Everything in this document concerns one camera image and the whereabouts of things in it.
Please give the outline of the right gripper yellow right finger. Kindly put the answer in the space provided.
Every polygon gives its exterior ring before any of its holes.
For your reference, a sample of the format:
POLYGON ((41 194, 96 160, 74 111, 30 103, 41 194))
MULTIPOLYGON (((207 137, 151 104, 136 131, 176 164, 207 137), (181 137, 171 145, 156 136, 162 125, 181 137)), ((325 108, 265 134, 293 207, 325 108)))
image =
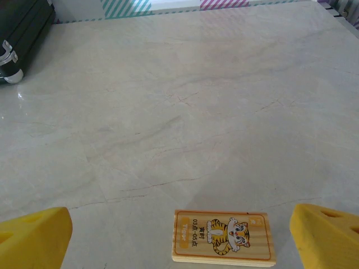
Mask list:
POLYGON ((297 204, 289 229, 304 268, 358 268, 358 216, 297 204))

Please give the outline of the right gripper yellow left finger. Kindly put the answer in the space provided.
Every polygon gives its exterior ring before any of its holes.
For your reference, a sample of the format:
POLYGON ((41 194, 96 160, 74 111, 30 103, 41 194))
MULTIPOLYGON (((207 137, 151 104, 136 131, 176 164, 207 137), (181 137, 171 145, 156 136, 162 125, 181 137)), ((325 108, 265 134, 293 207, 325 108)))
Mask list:
POLYGON ((65 207, 1 222, 1 268, 61 268, 71 235, 65 207))

